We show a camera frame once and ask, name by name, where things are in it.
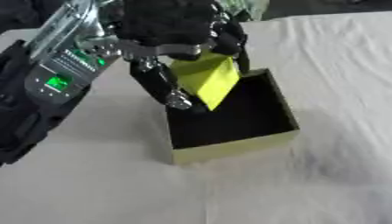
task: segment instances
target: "box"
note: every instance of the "box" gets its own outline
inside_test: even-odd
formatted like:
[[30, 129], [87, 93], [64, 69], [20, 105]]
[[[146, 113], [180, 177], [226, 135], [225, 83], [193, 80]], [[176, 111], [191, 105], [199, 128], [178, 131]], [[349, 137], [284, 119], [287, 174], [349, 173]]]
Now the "box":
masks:
[[166, 108], [173, 161], [178, 165], [287, 144], [299, 131], [268, 70], [242, 78], [213, 112]]

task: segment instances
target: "robotic hand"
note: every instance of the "robotic hand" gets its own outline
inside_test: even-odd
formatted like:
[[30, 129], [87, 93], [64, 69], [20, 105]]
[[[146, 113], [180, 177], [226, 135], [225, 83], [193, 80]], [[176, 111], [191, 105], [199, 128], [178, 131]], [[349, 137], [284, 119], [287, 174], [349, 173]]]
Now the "robotic hand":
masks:
[[0, 165], [44, 140], [123, 57], [130, 74], [158, 102], [176, 109], [200, 103], [159, 61], [197, 60], [202, 51], [233, 56], [249, 71], [247, 35], [214, 0], [70, 0], [30, 42], [0, 54]]

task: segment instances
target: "green led display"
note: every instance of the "green led display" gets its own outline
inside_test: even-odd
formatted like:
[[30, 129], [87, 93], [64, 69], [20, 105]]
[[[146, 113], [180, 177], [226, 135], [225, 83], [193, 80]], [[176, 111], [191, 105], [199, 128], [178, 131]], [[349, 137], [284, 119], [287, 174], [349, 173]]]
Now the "green led display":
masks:
[[99, 58], [98, 60], [98, 64], [100, 64], [100, 66], [104, 67], [106, 65], [106, 61], [104, 59]]
[[46, 85], [54, 88], [55, 90], [62, 92], [63, 90], [65, 90], [69, 84], [70, 84], [71, 80], [63, 75], [57, 74], [56, 76], [50, 78], [47, 82]]

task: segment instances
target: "white tablecloth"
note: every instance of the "white tablecloth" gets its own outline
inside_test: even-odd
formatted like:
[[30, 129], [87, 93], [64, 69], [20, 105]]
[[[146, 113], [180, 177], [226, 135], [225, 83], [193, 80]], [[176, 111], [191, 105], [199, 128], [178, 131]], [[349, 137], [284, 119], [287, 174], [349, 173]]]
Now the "white tablecloth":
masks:
[[252, 67], [275, 75], [301, 134], [187, 168], [165, 162], [162, 108], [117, 62], [46, 141], [0, 169], [0, 221], [392, 223], [391, 24], [390, 12], [247, 24]]

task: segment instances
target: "yellow sponge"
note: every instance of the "yellow sponge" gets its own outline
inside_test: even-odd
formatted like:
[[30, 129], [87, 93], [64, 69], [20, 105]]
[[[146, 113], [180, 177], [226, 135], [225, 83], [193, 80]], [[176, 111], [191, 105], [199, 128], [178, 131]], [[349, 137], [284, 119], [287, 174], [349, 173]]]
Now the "yellow sponge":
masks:
[[197, 61], [175, 60], [171, 70], [179, 85], [191, 95], [197, 95], [212, 111], [226, 98], [240, 80], [233, 59], [204, 53]]

